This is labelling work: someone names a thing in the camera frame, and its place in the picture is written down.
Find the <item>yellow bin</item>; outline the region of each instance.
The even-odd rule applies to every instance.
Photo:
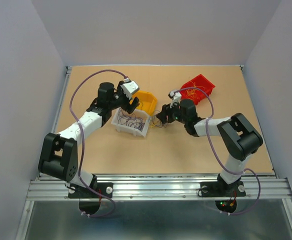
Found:
[[[139,106],[136,109],[145,111],[149,116],[155,110],[157,104],[157,98],[148,91],[138,91],[133,95],[139,99]]]

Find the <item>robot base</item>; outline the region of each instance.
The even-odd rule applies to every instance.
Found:
[[[237,197],[245,197],[245,187],[242,181],[236,181],[231,185],[221,185],[219,181],[203,181],[200,183],[201,191],[198,196],[202,198],[219,198],[234,196],[234,191]]]
[[[113,197],[113,191],[111,193],[107,193],[106,189],[111,188],[113,189],[113,183],[112,182],[99,182],[97,185],[97,189],[95,191],[101,192],[102,195],[112,198]],[[74,189],[74,193],[68,193],[69,199],[98,199],[99,196],[92,193],[90,190],[88,190],[85,187],[81,187],[75,184],[70,184],[70,188]]]

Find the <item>wooden table surface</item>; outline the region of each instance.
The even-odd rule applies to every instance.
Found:
[[[135,81],[142,91],[151,92],[157,99],[156,109],[171,100],[168,93],[199,74],[216,87],[210,95],[214,104],[213,118],[225,118],[243,113],[260,132],[255,111],[239,66],[75,66],[71,75],[58,120],[60,132],[75,120],[69,111],[69,102],[75,88],[90,74],[114,69]],[[111,82],[117,86],[123,78],[116,73],[101,73],[87,81],[78,91],[73,109],[81,117],[94,98],[99,84]],[[211,114],[207,99],[196,107],[198,116]],[[219,173],[217,163],[206,137],[188,135],[184,126],[173,122],[166,128],[149,128],[146,138],[117,132],[111,119],[86,140],[83,169],[96,174],[193,174]],[[219,158],[225,163],[228,151],[221,137],[212,137]],[[248,162],[247,167],[258,173],[272,173],[273,168],[265,144]]]

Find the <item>white enclosure wall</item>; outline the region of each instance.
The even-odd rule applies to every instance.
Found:
[[[276,173],[292,188],[292,0],[283,0],[244,67]]]
[[[32,0],[68,66],[244,64],[280,0]]]
[[[32,2],[0,1],[0,240],[15,239],[64,77]]]

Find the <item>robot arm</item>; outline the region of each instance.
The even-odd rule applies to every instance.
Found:
[[[139,105],[139,99],[137,97],[133,99],[133,94],[138,90],[139,86],[129,78],[120,81],[117,90],[110,82],[101,83],[97,98],[79,119],[85,139],[110,119],[112,110],[120,107],[129,114],[132,113]],[[38,170],[68,183],[85,187],[78,176],[77,149],[81,143],[81,131],[77,122],[57,134],[48,133],[43,141]],[[81,178],[92,189],[97,188],[97,178],[94,174],[82,170]]]
[[[258,148],[263,144],[263,138],[251,123],[241,113],[221,119],[203,119],[198,116],[196,106],[190,99],[181,99],[180,93],[173,91],[168,95],[172,102],[162,106],[161,112],[156,117],[163,123],[178,121],[184,124],[188,134],[194,137],[220,136],[222,137],[229,156],[225,168],[218,175],[217,180],[222,190],[234,188],[241,178],[246,163]]]

